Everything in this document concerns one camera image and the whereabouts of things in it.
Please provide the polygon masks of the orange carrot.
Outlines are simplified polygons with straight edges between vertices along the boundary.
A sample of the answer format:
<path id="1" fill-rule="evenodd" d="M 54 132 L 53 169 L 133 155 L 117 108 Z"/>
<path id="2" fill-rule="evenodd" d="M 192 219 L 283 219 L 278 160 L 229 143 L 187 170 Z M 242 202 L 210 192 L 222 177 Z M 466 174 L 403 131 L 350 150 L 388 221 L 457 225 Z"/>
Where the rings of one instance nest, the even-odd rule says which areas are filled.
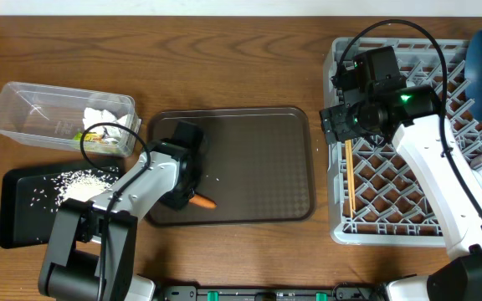
<path id="1" fill-rule="evenodd" d="M 192 198 L 190 198 L 189 202 L 193 205 L 206 208 L 206 209 L 215 209 L 217 207 L 217 204 L 211 199 L 208 199 L 204 196 L 200 196 L 197 194 L 195 194 Z"/>

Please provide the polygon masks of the green snack wrapper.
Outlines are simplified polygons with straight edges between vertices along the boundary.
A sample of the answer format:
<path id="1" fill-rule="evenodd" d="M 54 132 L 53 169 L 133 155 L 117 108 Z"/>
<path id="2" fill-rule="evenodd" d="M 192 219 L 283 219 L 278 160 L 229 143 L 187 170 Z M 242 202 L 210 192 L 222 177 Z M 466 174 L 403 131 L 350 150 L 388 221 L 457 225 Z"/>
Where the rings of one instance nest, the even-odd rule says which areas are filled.
<path id="1" fill-rule="evenodd" d="M 84 142 L 94 142 L 94 143 L 100 143 L 100 144 L 106 144 L 106 145 L 116 145 L 120 142 L 120 139 L 118 137 L 111 137 L 111 136 L 108 136 L 107 134 L 94 133 L 94 132 L 87 133 L 86 135 L 83 135 L 81 132 L 78 132 L 73 137 L 73 140 L 77 142 L 84 140 Z"/>

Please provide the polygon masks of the small light blue cup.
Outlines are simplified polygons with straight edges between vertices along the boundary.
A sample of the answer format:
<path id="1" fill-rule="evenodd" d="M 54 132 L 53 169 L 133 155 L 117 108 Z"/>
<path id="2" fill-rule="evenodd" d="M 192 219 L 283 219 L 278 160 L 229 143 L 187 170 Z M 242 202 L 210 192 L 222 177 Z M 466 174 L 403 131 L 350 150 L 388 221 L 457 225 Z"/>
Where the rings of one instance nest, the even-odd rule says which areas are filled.
<path id="1" fill-rule="evenodd" d="M 475 180 L 479 183 L 479 186 L 482 188 L 482 175 L 476 171 L 476 170 L 471 170 Z"/>

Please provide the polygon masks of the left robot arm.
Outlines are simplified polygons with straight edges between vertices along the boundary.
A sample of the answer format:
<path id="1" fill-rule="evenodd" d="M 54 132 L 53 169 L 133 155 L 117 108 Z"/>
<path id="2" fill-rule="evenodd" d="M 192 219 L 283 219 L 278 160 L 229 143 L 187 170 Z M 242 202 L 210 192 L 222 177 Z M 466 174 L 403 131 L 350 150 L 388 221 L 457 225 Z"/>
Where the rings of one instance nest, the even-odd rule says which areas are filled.
<path id="1" fill-rule="evenodd" d="M 56 300 L 151 300 L 156 285 L 134 273 L 138 223 L 154 205 L 184 208 L 201 174 L 203 131 L 180 121 L 171 137 L 143 145 L 138 162 L 87 202 L 63 202 L 38 278 Z"/>

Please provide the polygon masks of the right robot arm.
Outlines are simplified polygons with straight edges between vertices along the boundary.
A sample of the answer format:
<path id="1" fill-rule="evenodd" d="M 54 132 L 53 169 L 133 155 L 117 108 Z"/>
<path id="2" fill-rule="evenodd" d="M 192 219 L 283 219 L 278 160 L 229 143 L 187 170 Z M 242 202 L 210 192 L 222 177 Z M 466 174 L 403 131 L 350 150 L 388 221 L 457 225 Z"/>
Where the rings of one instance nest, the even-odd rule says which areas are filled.
<path id="1" fill-rule="evenodd" d="M 320 111 L 326 143 L 379 135 L 415 175 L 441 227 L 450 262 L 429 276 L 384 285 L 387 300 L 482 300 L 482 186 L 454 146 L 446 93 L 409 87 L 392 47 L 356 55 L 332 79 L 342 102 Z"/>

